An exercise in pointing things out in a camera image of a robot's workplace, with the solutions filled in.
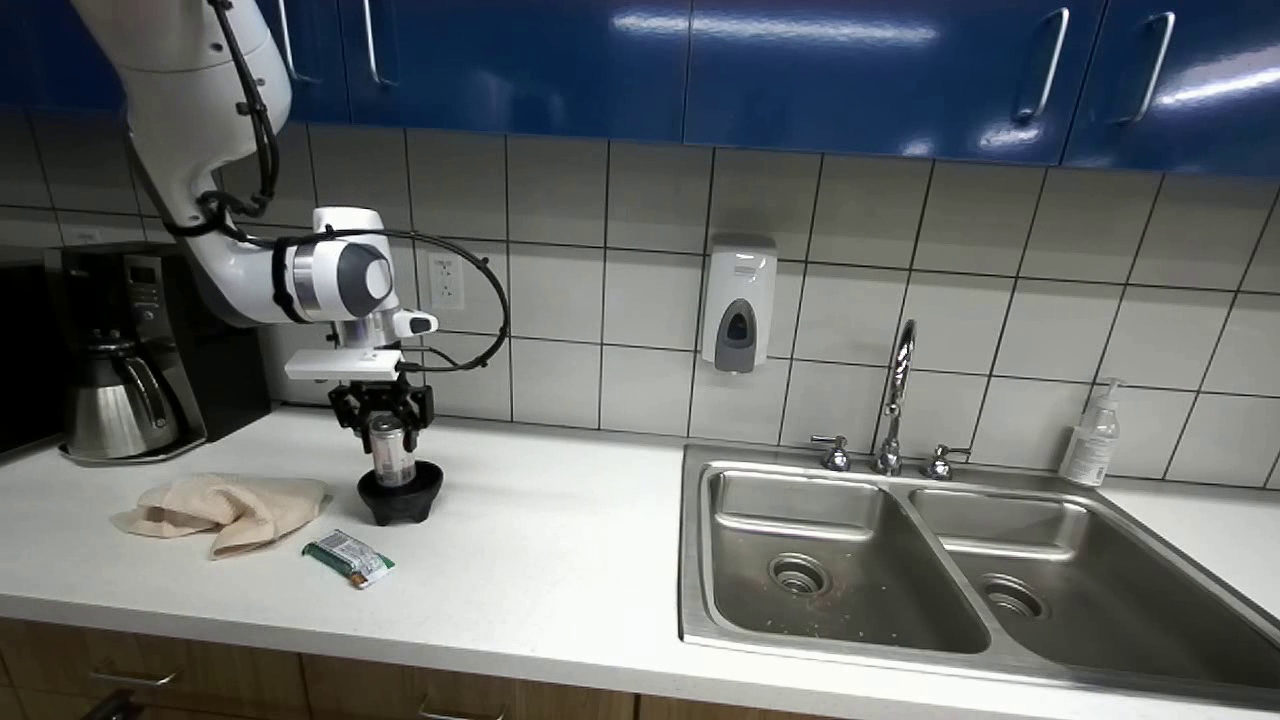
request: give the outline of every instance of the double sink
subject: double sink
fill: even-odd
[[[1280,707],[1280,628],[1097,492],[689,446],[686,642]]]

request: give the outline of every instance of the sink drain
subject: sink drain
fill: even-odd
[[[778,587],[795,594],[819,594],[831,587],[827,569],[813,557],[799,552],[783,552],[771,560],[769,577]]]
[[[1048,603],[1042,601],[1030,585],[1018,578],[997,573],[983,575],[982,593],[996,607],[1019,618],[1028,620],[1048,618]]]

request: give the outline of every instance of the hand sanitizer bottle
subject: hand sanitizer bottle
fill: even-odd
[[[1116,378],[1103,378],[1107,389],[1094,396],[1084,409],[1080,424],[1071,430],[1062,465],[1057,474],[1073,483],[1097,487],[1107,475],[1107,466],[1120,441],[1120,420],[1116,419],[1116,387],[1124,384]]]

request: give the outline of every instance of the coffee maker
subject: coffee maker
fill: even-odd
[[[165,460],[270,411],[257,333],[205,306],[177,245],[54,249],[45,272],[72,356],[68,456]]]

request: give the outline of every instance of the wall-mounted soap dispenser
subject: wall-mounted soap dispenser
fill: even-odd
[[[777,265],[772,240],[742,234],[712,238],[703,359],[717,370],[750,373],[764,363]]]

